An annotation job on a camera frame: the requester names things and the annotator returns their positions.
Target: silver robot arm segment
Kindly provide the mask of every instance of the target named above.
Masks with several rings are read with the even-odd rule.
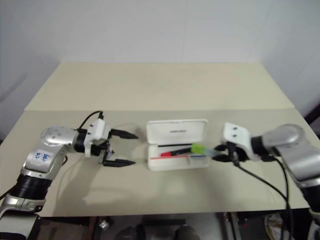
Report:
[[[291,178],[310,205],[310,213],[320,226],[320,149],[311,145],[304,130],[285,124],[252,138],[256,154],[266,151],[281,156]]]
[[[78,134],[78,131],[64,126],[51,126],[42,132],[40,142],[21,168],[16,185],[2,202],[0,218],[8,210],[31,213],[42,210],[51,182],[67,153],[74,152]]]

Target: beige table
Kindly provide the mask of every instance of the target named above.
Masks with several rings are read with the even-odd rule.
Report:
[[[171,104],[157,104],[160,103],[157,98],[149,98],[137,106],[137,99],[143,100],[142,96],[150,94],[147,89],[160,86],[159,79],[153,79],[154,83],[149,82],[144,85],[142,87],[144,90],[137,94],[136,98],[131,99],[127,95],[115,98],[119,95],[115,93],[115,86],[127,86],[126,89],[129,90],[128,85],[125,84],[129,81],[129,77],[120,78],[122,79],[120,82],[106,81],[99,87],[94,87],[94,84],[93,86],[85,85],[84,88],[73,87],[73,91],[69,92],[69,101],[63,104],[64,101],[61,99],[67,99],[66,89],[71,90],[70,82],[76,81],[77,77],[80,77],[79,83],[82,85],[86,81],[91,81],[91,83],[97,81],[91,76],[114,79],[109,78],[106,70],[108,68],[111,68],[114,73],[117,68],[126,71],[131,68],[133,71],[129,71],[131,79],[143,81],[145,79],[143,76],[149,79],[144,69],[149,69],[150,65],[133,65],[136,66],[135,68],[140,68],[136,74],[133,74],[135,68],[131,67],[131,64],[124,64],[123,68],[117,64],[96,65],[92,63],[60,66],[35,96],[26,112],[0,146],[0,191],[4,192],[16,182],[21,165],[29,151],[38,142],[39,135],[44,128],[50,125],[76,128],[91,111],[102,109],[105,110],[105,119],[112,127],[131,131],[139,136],[139,140],[125,140],[117,137],[112,139],[116,155],[134,160],[136,164],[123,168],[103,167],[97,164],[96,158],[86,159],[82,154],[70,153],[69,161],[61,168],[49,188],[47,203],[40,212],[41,216],[233,212],[284,208],[283,200],[272,189],[239,171],[231,163],[212,161],[205,169],[163,172],[151,172],[146,166],[148,143],[145,126],[151,120],[207,119],[209,122],[205,139],[207,146],[216,146],[219,143],[225,122],[244,126],[254,135],[281,124],[295,123],[305,129],[307,137],[316,147],[320,147],[319,140],[310,127],[261,65],[186,64],[186,69],[212,71],[212,74],[204,73],[212,80],[204,79],[203,87],[199,89],[206,95],[194,93],[192,95],[194,99],[189,102],[188,106],[185,106],[184,101],[188,101],[189,97],[179,93],[180,98],[176,99],[177,95],[174,92],[171,92],[169,96],[166,95],[166,98],[170,98]],[[171,65],[174,64],[152,64],[151,69],[161,74],[163,69],[159,71],[159,68],[172,68],[171,72],[169,71],[172,73],[175,67]],[[179,68],[185,69],[183,65],[178,65]],[[188,76],[185,77],[187,79],[185,85],[175,84],[173,78],[171,85],[180,92],[183,92],[185,87],[186,89],[188,86],[191,88],[189,84],[198,78],[196,74],[191,76],[188,74]],[[219,76],[229,84],[223,87],[224,84],[218,80]],[[247,88],[250,85],[248,82],[252,82],[254,86],[250,90]],[[131,89],[135,88],[135,84],[128,84]],[[219,91],[209,91],[209,87],[219,89]],[[99,93],[94,98],[96,102],[91,98],[95,95],[93,94],[94,88],[96,93]],[[101,89],[105,89],[108,94],[103,95]],[[91,97],[87,97],[88,95],[84,94],[85,91],[88,91]],[[166,89],[161,90],[162,94],[166,92]],[[58,96],[56,101],[52,99],[54,95]],[[283,175],[276,163],[246,162],[243,166],[284,190]],[[290,181],[290,192],[290,203],[293,208],[308,206],[292,181]]]

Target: white backdrop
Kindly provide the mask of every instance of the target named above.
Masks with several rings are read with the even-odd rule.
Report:
[[[0,132],[67,61],[262,62],[305,115],[320,102],[319,13],[318,0],[0,0]]]

